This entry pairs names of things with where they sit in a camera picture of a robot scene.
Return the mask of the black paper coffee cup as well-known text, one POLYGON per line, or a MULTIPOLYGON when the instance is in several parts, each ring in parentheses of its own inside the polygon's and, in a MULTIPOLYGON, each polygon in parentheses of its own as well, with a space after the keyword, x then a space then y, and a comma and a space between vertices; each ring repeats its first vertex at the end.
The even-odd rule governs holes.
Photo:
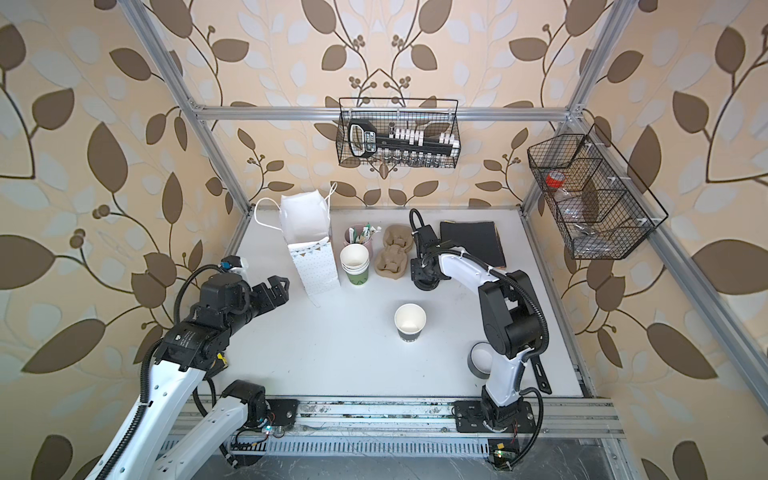
POLYGON ((401 340, 415 341, 423 331, 427 321, 425 310, 414 303, 401 305, 394 314, 394 325, 401 340))

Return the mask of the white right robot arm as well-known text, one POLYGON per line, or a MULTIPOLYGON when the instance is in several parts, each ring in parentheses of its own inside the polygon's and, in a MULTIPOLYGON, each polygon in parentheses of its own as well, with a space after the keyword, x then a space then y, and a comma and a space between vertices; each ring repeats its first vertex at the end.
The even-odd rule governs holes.
POLYGON ((466 252, 453 242, 442 242, 429 225, 413 225, 416 257, 411 280, 422 291, 456 280, 478 294, 483 331, 492 349, 489 378, 481 390, 480 408, 485 426, 502 432, 525 413, 522 388, 527 364, 546 351, 549 330, 527 274, 503 272, 466 252))

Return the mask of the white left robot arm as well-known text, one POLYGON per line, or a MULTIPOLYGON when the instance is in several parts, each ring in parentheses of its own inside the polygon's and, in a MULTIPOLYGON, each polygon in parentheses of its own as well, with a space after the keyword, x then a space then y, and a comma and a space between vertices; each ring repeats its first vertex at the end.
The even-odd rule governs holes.
POLYGON ((295 421, 298 403, 272 403, 263 386, 230 383, 206 415, 168 452, 163 443, 189 397, 210 376, 235 333, 289 299, 290 282, 272 276, 250 286, 239 274, 217 270, 203 283, 185 319, 146 352, 139 397, 90 479, 190 479, 240 430, 269 435, 295 421))

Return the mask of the white paper gift bag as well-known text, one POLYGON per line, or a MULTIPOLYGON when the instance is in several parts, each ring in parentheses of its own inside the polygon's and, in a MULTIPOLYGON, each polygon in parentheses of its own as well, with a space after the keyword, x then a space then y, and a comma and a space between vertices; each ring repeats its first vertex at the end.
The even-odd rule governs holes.
POLYGON ((327 195, 312 190, 282 195, 279 202, 262 198, 254 205, 255 222, 281 233, 306 294, 316 307, 325 294, 340 287, 331 242, 330 197, 335 188, 332 186, 327 195), (277 209, 276 223, 259 219, 257 211, 263 202, 270 202, 277 209))

